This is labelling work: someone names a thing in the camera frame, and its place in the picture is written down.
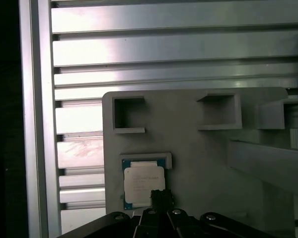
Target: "slotted aluminum panel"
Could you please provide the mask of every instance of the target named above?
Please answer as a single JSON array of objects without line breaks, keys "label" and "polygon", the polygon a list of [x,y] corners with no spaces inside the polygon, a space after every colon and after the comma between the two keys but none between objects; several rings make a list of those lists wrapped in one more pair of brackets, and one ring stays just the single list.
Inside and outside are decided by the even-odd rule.
[{"label": "slotted aluminum panel", "polygon": [[[82,178],[102,173],[99,99],[106,92],[298,89],[298,0],[40,2],[40,11],[50,16],[42,17],[42,31],[53,39],[51,43],[42,38],[40,43],[53,45],[49,61],[46,54],[42,58],[42,64],[54,66],[52,84],[47,84],[54,91],[57,106],[54,126],[58,151],[50,153],[58,155],[55,164],[65,174],[47,180],[47,186],[62,182],[60,200],[49,196],[47,208],[50,214],[60,214],[55,209],[59,203],[74,209],[71,227],[75,222],[81,224],[78,214],[83,216],[85,210],[79,208],[104,206],[104,184]],[[45,127],[47,135],[53,135],[51,125]],[[67,186],[64,179],[69,179]],[[62,225],[68,211],[61,213]],[[60,229],[51,227],[49,234],[54,236]]]}]

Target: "gray beam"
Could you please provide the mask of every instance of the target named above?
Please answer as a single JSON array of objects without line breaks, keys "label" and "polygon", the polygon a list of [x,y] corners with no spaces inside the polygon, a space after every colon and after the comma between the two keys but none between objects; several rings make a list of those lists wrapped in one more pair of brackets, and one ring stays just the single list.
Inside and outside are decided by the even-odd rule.
[{"label": "gray beam", "polygon": [[230,141],[227,159],[229,167],[298,195],[298,150]]}]

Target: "bolt head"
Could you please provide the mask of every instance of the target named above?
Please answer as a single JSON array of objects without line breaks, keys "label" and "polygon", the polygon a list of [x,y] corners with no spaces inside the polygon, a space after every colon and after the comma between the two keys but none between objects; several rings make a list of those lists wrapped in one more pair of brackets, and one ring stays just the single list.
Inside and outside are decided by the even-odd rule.
[{"label": "bolt head", "polygon": [[176,209],[176,210],[173,210],[172,213],[175,215],[179,215],[179,214],[181,214],[181,211]]},{"label": "bolt head", "polygon": [[123,217],[122,215],[118,215],[118,216],[115,217],[115,219],[116,219],[116,220],[123,220],[124,217]]},{"label": "bolt head", "polygon": [[208,219],[209,221],[214,221],[214,220],[216,219],[216,217],[213,216],[213,215],[207,215],[207,219]]}]

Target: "aluminum profile frame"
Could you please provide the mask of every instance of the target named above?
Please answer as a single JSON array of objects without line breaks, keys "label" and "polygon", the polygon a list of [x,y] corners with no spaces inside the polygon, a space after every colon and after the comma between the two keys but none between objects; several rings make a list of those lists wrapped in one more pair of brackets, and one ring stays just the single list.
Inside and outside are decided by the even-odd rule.
[{"label": "aluminum profile frame", "polygon": [[19,0],[30,238],[61,234],[49,0]]}]

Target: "dark background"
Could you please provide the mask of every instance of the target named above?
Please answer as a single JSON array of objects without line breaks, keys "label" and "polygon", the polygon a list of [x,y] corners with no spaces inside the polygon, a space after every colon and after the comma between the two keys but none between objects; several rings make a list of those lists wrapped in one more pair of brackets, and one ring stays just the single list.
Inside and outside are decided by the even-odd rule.
[{"label": "dark background", "polygon": [[0,237],[28,237],[18,0],[0,1]]}]

